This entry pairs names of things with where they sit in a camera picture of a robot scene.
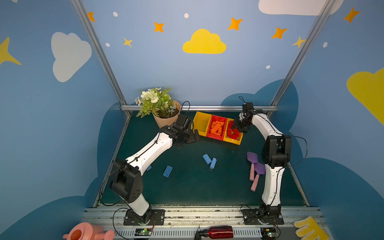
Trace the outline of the light blue lego brick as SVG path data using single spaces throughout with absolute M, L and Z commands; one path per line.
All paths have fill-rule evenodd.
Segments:
M 211 160 L 211 158 L 209 157 L 208 154 L 204 154 L 204 155 L 203 155 L 203 159 L 204 159 L 204 161 L 207 163 L 207 165 L 210 165 L 211 162 L 212 162 L 212 160 Z

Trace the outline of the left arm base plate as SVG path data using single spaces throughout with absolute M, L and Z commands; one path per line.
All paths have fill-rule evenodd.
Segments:
M 124 226 L 163 226 L 165 220 L 165 210 L 148 209 L 143 216 L 139 216 L 133 210 L 127 210 Z

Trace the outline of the long orange lego piece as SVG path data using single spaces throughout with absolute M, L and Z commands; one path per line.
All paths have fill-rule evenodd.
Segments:
M 224 126 L 224 122 L 219 122 L 219 121 L 212 122 L 210 133 L 212 135 L 221 136 L 223 132 L 223 126 Z

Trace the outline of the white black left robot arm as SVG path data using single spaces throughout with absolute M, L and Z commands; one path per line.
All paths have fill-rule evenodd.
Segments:
M 152 208 L 143 196 L 143 179 L 148 167 L 172 146 L 198 142 L 198 130 L 193 129 L 193 120 L 180 114 L 175 123 L 159 129 L 156 136 L 141 150 L 125 160 L 116 160 L 113 165 L 110 188 L 124 200 L 141 223 L 149 221 Z

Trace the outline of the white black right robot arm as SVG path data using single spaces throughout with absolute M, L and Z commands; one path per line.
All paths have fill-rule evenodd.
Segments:
M 291 160 L 292 137 L 280 132 L 263 111 L 245 103 L 239 117 L 234 120 L 234 127 L 241 133 L 247 133 L 250 126 L 257 127 L 265 139 L 261 154 L 266 166 L 265 187 L 259 215 L 278 216 L 281 214 L 282 177 Z

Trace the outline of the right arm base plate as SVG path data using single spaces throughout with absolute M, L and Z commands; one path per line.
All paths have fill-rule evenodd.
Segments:
M 242 209 L 245 225 L 283 225 L 282 215 L 261 214 L 257 209 Z

